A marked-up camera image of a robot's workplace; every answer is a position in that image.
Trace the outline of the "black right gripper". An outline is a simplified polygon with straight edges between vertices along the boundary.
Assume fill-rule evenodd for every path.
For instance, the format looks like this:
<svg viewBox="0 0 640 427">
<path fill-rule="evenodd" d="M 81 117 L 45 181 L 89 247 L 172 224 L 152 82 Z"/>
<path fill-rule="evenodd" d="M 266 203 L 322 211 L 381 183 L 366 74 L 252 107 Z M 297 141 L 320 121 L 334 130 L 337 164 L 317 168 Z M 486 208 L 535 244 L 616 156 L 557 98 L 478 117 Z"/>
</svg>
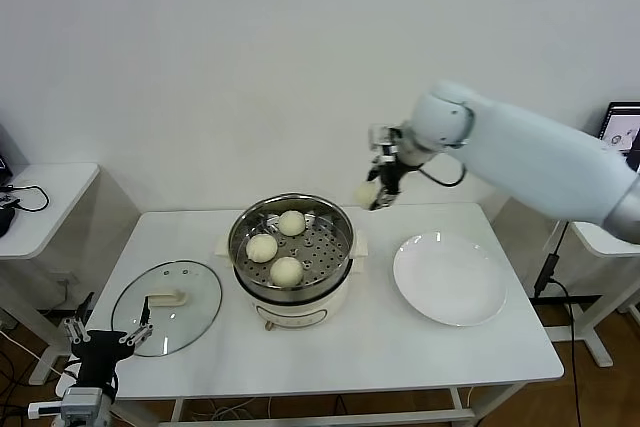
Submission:
<svg viewBox="0 0 640 427">
<path fill-rule="evenodd" d="M 400 175 L 413 170 L 411 165 L 403 162 L 395 144 L 383 144 L 380 147 L 380 164 L 373 162 L 368 172 L 368 181 L 378 183 L 378 190 L 372 202 L 372 209 L 379 210 L 394 204 L 400 194 Z"/>
</svg>

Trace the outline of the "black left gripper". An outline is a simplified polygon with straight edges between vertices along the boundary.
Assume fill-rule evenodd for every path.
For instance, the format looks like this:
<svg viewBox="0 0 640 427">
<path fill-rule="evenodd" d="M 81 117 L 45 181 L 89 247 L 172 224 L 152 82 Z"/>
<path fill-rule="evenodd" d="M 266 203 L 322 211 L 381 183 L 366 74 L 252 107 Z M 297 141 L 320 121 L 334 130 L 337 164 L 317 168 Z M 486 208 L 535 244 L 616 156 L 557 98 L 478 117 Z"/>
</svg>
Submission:
<svg viewBox="0 0 640 427">
<path fill-rule="evenodd" d="M 71 342 L 72 354 L 79 360 L 77 387 L 107 387 L 112 385 L 117 364 L 131 357 L 134 346 L 145 342 L 152 334 L 149 297 L 146 296 L 137 329 L 127 334 L 122 331 L 86 330 L 89 307 L 94 293 L 90 292 L 72 316 L 63 319 L 62 326 Z"/>
</svg>

